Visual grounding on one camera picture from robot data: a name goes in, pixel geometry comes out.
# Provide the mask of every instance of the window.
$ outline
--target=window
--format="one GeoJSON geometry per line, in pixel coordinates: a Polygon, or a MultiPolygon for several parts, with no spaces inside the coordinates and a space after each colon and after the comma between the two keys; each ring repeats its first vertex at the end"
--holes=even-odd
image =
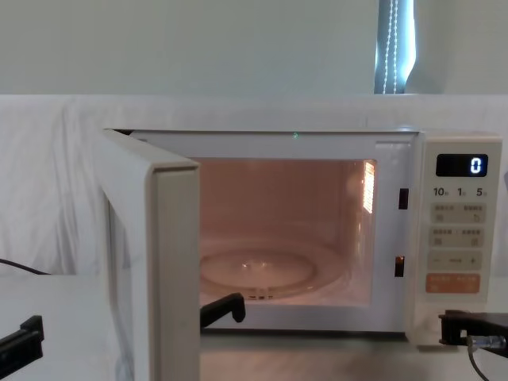
{"type": "Polygon", "coordinates": [[[414,0],[379,0],[376,94],[403,94],[416,60],[414,0]]]}

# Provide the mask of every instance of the open door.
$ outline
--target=open door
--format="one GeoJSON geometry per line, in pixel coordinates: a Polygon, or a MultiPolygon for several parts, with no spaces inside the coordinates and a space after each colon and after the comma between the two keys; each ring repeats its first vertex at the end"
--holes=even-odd
{"type": "Polygon", "coordinates": [[[94,149],[110,308],[130,378],[198,381],[198,165],[113,130],[94,149]]]}

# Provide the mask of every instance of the white microwave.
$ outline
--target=white microwave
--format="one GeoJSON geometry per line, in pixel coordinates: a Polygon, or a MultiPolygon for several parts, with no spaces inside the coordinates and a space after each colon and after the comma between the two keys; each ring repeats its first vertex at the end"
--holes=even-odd
{"type": "Polygon", "coordinates": [[[110,303],[137,379],[196,376],[198,308],[233,292],[245,320],[213,328],[437,344],[439,314],[487,300],[501,147],[408,128],[101,131],[110,303]]]}

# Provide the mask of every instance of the white cloth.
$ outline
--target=white cloth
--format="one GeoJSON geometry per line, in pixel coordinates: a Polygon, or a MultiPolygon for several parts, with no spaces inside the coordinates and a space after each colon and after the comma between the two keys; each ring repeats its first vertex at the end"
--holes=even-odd
{"type": "MultiPolygon", "coordinates": [[[[94,129],[462,129],[508,141],[508,96],[367,96],[263,104],[157,97],[0,96],[0,258],[51,273],[98,271],[94,129]]],[[[502,176],[508,172],[506,144],[502,176]]],[[[499,185],[493,269],[508,275],[508,192],[499,185]]],[[[17,271],[0,266],[0,275],[17,271]]]]}

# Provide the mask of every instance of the number 0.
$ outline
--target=number 0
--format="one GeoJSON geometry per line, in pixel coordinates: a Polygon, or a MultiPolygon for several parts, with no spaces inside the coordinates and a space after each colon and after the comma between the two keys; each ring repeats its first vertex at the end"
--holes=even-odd
{"type": "Polygon", "coordinates": [[[471,159],[471,173],[476,175],[482,171],[482,160],[479,157],[471,159]]]}

